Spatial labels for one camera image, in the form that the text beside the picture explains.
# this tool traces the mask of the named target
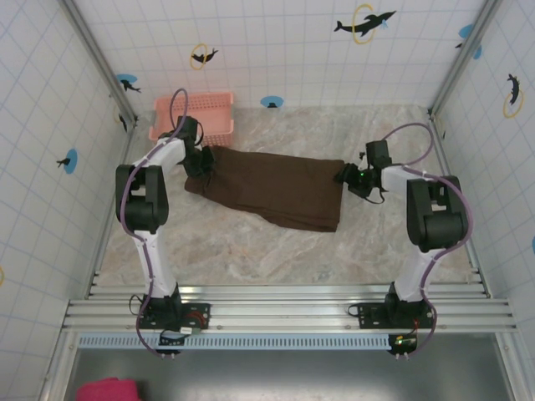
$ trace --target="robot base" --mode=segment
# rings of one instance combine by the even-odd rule
[[[432,312],[425,301],[401,301],[390,286],[384,302],[366,302],[356,305],[360,328],[431,328]]]
[[[182,327],[206,329],[210,322],[209,303],[182,303],[178,285],[170,297],[151,298],[140,320],[141,329],[179,332]]]

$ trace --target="pink object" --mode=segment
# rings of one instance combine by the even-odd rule
[[[234,120],[232,119],[232,104],[234,96],[232,92],[216,92],[212,94],[189,94],[187,115],[197,119],[204,128],[203,145],[232,145],[232,133]],[[161,134],[173,129],[169,118],[169,103],[171,96],[158,98],[154,102],[156,119],[153,127],[150,127],[149,138],[157,141]],[[173,119],[184,112],[184,96],[179,95],[173,104]]]
[[[76,392],[76,401],[140,401],[134,380],[105,378],[86,383]]]

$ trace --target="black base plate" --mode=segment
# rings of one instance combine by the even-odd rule
[[[419,317],[398,317],[393,322],[383,302],[360,303],[356,307],[360,328],[407,328],[411,330],[415,328],[416,319],[418,328],[431,328],[433,324],[433,318],[427,317],[427,312]]]
[[[181,327],[206,329],[210,322],[209,303],[182,303],[180,305],[180,317],[174,313],[159,314],[154,319],[145,314],[140,320],[140,328],[180,331]]]

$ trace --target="plastic basket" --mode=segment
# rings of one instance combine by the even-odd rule
[[[204,129],[203,145],[232,145],[234,120],[232,119],[232,92],[212,94],[188,94],[187,114],[197,119]],[[169,118],[171,96],[158,98],[154,102],[155,123],[149,130],[150,140],[157,141],[160,135],[173,129]],[[178,95],[173,104],[173,120],[184,112],[184,96]]]

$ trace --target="brown pants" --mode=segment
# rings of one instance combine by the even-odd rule
[[[334,232],[342,189],[334,177],[342,160],[239,152],[211,147],[211,174],[188,178],[185,189],[238,211],[256,213],[277,226]]]

